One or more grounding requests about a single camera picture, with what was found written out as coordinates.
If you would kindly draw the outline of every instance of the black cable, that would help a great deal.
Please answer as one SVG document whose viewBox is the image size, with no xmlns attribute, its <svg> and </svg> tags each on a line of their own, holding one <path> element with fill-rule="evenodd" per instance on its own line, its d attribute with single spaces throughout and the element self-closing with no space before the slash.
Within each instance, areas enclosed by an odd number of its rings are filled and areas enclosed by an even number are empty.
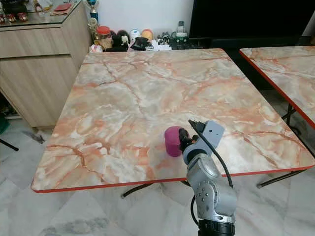
<svg viewBox="0 0 315 236">
<path fill-rule="evenodd" d="M 232 179 L 231 179 L 231 175 L 224 163 L 224 161 L 222 160 L 222 158 L 220 157 L 220 155 L 217 153 L 217 151 L 215 150 L 215 148 L 208 142 L 208 140 L 203 136 L 203 134 L 201 132 L 199 132 L 199 130 L 195 127 L 195 122 L 192 120 L 188 120 L 189 124 L 192 126 L 192 128 L 197 132 L 197 134 L 199 135 L 199 137 L 206 143 L 206 145 L 208 145 L 208 147 L 211 149 L 211 151 L 214 153 L 214 155 L 217 156 L 217 158 L 219 159 L 219 161 L 221 162 L 221 165 L 223 166 L 223 169 L 225 171 L 227 180 L 228 180 L 228 184 L 231 186 L 231 188 L 233 188 L 233 183 L 232 183 Z"/>
<path fill-rule="evenodd" d="M 191 204 L 190 204 L 190 213 L 191 213 L 191 216 L 192 216 L 192 219 L 194 220 L 194 222 L 196 223 L 196 225 L 198 226 L 199 224 L 198 224 L 198 221 L 197 221 L 197 219 L 196 219 L 196 217 L 195 217 L 195 214 L 193 213 L 193 204 L 194 204 L 194 202 L 195 202 L 195 195 L 192 197 L 192 200 L 191 200 Z"/>
</svg>

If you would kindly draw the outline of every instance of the table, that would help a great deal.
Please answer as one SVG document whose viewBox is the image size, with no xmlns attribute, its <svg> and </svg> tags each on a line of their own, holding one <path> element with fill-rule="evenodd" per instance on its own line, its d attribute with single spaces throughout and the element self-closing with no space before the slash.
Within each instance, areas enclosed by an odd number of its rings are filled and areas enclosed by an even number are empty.
<svg viewBox="0 0 315 236">
<path fill-rule="evenodd" d="M 222 49 L 87 55 L 36 170 L 38 193 L 186 179 L 164 131 L 188 119 L 225 128 L 230 173 L 304 170 L 315 161 Z M 223 174 L 219 161 L 214 161 Z"/>
<path fill-rule="evenodd" d="M 315 128 L 315 46 L 243 48 L 240 52 Z"/>
</svg>

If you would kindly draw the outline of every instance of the magenta cup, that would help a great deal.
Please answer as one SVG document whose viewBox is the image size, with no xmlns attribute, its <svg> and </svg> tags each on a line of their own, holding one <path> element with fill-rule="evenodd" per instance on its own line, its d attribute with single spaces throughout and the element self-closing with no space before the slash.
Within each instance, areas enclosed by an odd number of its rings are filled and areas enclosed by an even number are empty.
<svg viewBox="0 0 315 236">
<path fill-rule="evenodd" d="M 171 126 L 164 133 L 166 152 L 170 156 L 175 157 L 182 154 L 182 151 L 179 149 L 180 141 L 178 131 L 180 128 L 180 126 Z"/>
</svg>

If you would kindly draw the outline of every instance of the trophy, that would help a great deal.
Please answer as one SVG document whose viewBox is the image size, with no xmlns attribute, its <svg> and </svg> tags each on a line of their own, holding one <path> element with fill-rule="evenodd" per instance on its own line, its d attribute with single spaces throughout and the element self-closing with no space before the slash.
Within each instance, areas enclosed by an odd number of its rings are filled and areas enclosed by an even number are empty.
<svg viewBox="0 0 315 236">
<path fill-rule="evenodd" d="M 98 13 L 96 10 L 99 3 L 98 0 L 84 0 L 84 3 L 90 9 L 90 16 L 97 19 L 98 22 Z"/>
</svg>

